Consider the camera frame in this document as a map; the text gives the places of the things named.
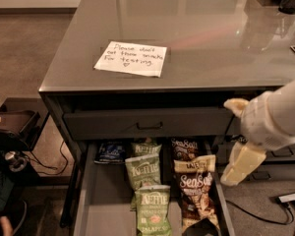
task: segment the open drawer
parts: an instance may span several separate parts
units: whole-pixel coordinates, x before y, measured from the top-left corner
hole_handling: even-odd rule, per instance
[[[128,183],[125,165],[95,164],[93,160],[97,150],[96,143],[88,145],[88,159],[74,235],[136,236],[136,213],[130,211],[130,201],[133,193]],[[166,147],[164,147],[161,154],[163,184],[170,184],[171,173],[168,154]],[[215,181],[210,191],[217,210],[221,235],[233,236],[235,235],[234,229],[217,174],[215,174],[214,178]],[[181,236],[181,209],[177,203],[179,194],[175,192],[177,188],[174,187],[174,184],[176,185],[176,183],[172,183],[171,188],[168,218],[172,227],[172,235]],[[218,235],[215,229],[211,227],[197,227],[188,229],[187,236]]]

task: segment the gray cabinet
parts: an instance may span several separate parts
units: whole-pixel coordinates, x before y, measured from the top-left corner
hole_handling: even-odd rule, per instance
[[[160,78],[95,70],[110,41],[167,47]],[[125,211],[129,189],[116,181],[121,166],[94,165],[96,141],[238,135],[223,102],[294,80],[290,45],[295,15],[277,15],[256,0],[82,0],[39,89],[84,173],[76,235],[108,227],[114,217],[127,223],[103,235],[135,233],[134,215]],[[100,185],[100,178],[113,182]],[[223,222],[229,217],[217,175],[215,183]],[[178,212],[171,204],[175,225]]]

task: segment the cabinet top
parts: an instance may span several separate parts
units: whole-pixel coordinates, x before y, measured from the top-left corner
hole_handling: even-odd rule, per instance
[[[160,78],[93,68],[110,41],[167,47]],[[39,89],[264,89],[295,79],[295,15],[256,0],[82,0]]]

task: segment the drawer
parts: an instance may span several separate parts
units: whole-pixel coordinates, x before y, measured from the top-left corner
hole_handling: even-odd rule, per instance
[[[84,174],[79,207],[77,211],[74,235],[120,235],[136,236],[136,213],[130,211],[132,190],[127,182],[125,165],[94,164],[93,159],[98,147],[96,143],[88,146],[88,159]],[[170,161],[166,148],[162,153],[163,184],[170,181]],[[228,214],[226,202],[215,174],[211,197],[215,202],[217,215],[223,236],[235,235]],[[172,226],[173,236],[181,236],[181,209],[178,205],[178,193],[171,188],[171,202],[168,218]],[[188,236],[214,235],[209,231],[191,228]]]
[[[162,108],[64,114],[74,140],[223,135],[232,114],[224,108]],[[239,133],[238,120],[228,129]]]
[[[217,164],[228,163],[228,158],[235,143],[223,143],[218,146]],[[268,151],[263,164],[295,163],[295,145],[284,147],[277,151]]]
[[[249,181],[276,181],[276,180],[295,180],[295,164],[269,164],[261,165],[256,171],[252,172]]]

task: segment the brown snack bag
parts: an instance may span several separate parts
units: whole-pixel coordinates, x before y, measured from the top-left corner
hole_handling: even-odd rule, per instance
[[[215,155],[203,155],[191,161],[174,160],[177,184],[184,195],[182,201],[183,232],[207,218],[219,230],[213,201],[208,195],[215,170]]]
[[[172,138],[171,150],[173,159],[180,161],[190,161],[201,155],[197,141],[187,138]]]

